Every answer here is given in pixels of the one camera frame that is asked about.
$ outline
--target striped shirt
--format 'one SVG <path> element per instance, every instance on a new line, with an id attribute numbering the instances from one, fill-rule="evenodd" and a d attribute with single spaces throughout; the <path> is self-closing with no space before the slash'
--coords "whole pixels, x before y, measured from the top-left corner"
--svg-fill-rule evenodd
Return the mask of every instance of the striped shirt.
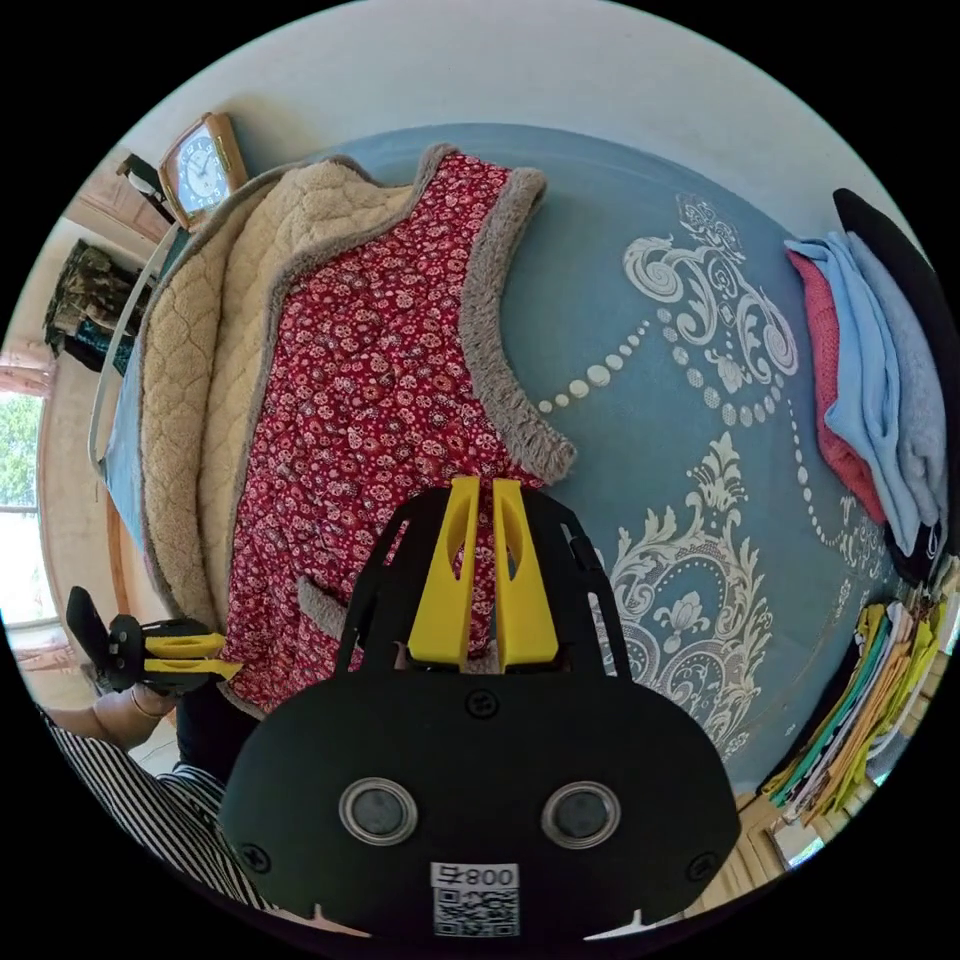
<path id="1" fill-rule="evenodd" d="M 276 909 L 253 888 L 220 830 L 219 780 L 183 763 L 151 776 L 112 743 L 68 733 L 42 708 L 40 715 L 74 773 L 140 846 L 216 893 Z"/>

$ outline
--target yellow clip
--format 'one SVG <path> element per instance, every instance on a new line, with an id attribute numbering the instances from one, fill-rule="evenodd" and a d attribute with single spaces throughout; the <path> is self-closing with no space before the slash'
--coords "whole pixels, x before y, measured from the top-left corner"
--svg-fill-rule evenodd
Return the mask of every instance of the yellow clip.
<path id="1" fill-rule="evenodd" d="M 232 680 L 242 663 L 225 660 L 144 660 L 145 673 L 215 673 L 224 680 Z"/>
<path id="2" fill-rule="evenodd" d="M 501 671 L 528 663 L 552 663 L 559 649 L 557 633 L 517 480 L 493 481 L 493 549 Z"/>
<path id="3" fill-rule="evenodd" d="M 458 668 L 466 663 L 479 509 L 480 478 L 455 477 L 450 484 L 443 526 L 407 641 L 410 656 L 420 663 Z M 453 565 L 461 547 L 463 563 L 457 578 Z"/>
<path id="4" fill-rule="evenodd" d="M 161 660 L 211 657 L 223 649 L 224 638 L 219 633 L 194 637 L 151 637 L 144 646 Z"/>

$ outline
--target quilted beige fabric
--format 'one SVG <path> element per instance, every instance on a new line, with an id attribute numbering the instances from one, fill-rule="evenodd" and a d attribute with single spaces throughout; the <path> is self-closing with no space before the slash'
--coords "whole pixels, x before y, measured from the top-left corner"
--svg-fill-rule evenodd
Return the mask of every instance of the quilted beige fabric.
<path id="1" fill-rule="evenodd" d="M 151 561 L 176 609 L 226 626 L 233 509 L 274 278 L 318 242 L 385 222 L 410 187 L 327 160 L 265 175 L 191 242 L 144 327 L 140 445 Z"/>

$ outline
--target screw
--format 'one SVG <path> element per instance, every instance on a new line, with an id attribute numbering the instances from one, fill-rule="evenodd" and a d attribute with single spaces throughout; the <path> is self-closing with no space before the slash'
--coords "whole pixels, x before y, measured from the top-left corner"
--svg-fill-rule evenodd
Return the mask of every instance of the screw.
<path id="1" fill-rule="evenodd" d="M 476 720 L 489 720 L 500 709 L 500 702 L 489 690 L 474 690 L 467 695 L 467 713 Z"/>
<path id="2" fill-rule="evenodd" d="M 254 873 L 270 872 L 270 858 L 267 856 L 266 850 L 258 847 L 255 843 L 243 844 L 240 847 L 240 856 Z"/>
<path id="3" fill-rule="evenodd" d="M 687 879 L 692 883 L 700 883 L 717 869 L 717 860 L 717 855 L 709 851 L 694 857 L 687 867 Z"/>

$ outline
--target clock face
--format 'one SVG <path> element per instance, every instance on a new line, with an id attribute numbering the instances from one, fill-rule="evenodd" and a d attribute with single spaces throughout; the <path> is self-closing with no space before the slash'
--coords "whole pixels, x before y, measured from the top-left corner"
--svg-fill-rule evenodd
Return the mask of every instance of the clock face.
<path id="1" fill-rule="evenodd" d="M 187 213 L 217 206 L 230 191 L 217 148 L 202 128 L 180 148 L 177 172 L 177 199 Z"/>

